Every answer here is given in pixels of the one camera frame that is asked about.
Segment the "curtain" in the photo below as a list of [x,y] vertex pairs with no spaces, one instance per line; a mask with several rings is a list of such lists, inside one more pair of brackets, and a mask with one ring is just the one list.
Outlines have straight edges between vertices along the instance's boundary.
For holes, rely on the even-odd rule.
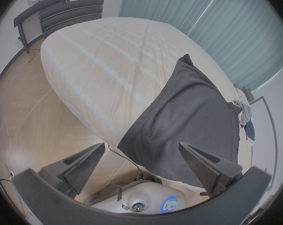
[[[123,0],[120,17],[169,23],[185,34],[212,0]],[[189,33],[233,84],[255,88],[283,66],[283,23],[267,0],[214,0]]]

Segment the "bed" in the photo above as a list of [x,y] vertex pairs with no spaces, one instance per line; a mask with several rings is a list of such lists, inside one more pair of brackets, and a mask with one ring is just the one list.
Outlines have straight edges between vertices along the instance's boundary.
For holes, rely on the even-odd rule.
[[[217,63],[166,23],[139,18],[88,21],[54,32],[41,46],[53,90],[87,128],[115,148],[162,92],[185,54],[226,102],[240,100]],[[237,162],[245,172],[252,154],[241,127],[239,137]]]

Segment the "black cloth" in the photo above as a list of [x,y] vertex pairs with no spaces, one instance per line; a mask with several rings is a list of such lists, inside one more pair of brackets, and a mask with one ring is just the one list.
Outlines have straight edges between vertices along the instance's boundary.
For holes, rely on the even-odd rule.
[[240,112],[186,54],[118,148],[155,175],[203,187],[181,156],[179,142],[237,162]]

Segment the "wall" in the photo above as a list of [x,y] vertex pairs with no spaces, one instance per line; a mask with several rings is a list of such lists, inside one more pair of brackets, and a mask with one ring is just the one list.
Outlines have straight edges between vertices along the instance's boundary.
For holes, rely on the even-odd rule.
[[[104,0],[102,17],[118,17],[122,0]],[[20,51],[15,41],[20,36],[14,28],[13,19],[29,7],[27,0],[14,0],[0,20],[0,74],[8,62]],[[34,14],[23,23],[27,42],[41,35],[38,14]]]
[[277,134],[278,161],[273,187],[262,200],[274,195],[283,182],[283,67],[266,83],[252,91],[255,99],[264,96],[270,109]]

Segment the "blue circular sticker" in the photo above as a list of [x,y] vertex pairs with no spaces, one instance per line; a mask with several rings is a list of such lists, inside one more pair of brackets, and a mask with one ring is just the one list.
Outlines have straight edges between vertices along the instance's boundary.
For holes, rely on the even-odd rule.
[[168,197],[161,205],[160,212],[168,213],[172,212],[177,207],[177,198],[174,196]]

